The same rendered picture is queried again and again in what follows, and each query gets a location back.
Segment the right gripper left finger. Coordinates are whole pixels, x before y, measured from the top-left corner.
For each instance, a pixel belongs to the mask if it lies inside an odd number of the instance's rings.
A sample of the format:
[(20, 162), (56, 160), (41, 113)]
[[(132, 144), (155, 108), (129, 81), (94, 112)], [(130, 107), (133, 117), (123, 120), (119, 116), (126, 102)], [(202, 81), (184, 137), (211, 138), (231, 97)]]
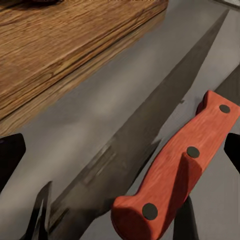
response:
[(0, 193), (25, 153), (26, 144), (22, 133), (0, 138)]

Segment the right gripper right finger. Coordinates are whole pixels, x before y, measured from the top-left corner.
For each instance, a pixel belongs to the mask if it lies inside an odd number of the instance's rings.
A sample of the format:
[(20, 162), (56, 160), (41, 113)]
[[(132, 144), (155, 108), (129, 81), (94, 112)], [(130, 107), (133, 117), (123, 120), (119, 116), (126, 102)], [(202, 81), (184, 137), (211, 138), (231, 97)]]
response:
[(240, 173), (240, 134), (228, 133), (224, 151)]

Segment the parer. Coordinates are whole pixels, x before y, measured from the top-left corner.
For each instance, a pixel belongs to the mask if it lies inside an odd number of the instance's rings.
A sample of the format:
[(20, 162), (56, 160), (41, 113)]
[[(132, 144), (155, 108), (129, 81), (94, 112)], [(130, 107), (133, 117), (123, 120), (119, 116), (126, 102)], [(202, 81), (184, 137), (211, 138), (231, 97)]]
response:
[(239, 116), (240, 64), (161, 148), (137, 193), (113, 200), (112, 219), (126, 240), (162, 238)]

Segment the cutting board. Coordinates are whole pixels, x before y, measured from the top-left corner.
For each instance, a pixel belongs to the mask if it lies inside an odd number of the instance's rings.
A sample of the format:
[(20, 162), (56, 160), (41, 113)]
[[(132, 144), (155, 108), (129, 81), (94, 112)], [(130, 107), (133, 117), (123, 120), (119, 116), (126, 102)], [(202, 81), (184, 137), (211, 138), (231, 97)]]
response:
[(152, 19), (169, 0), (0, 0), (0, 120)]

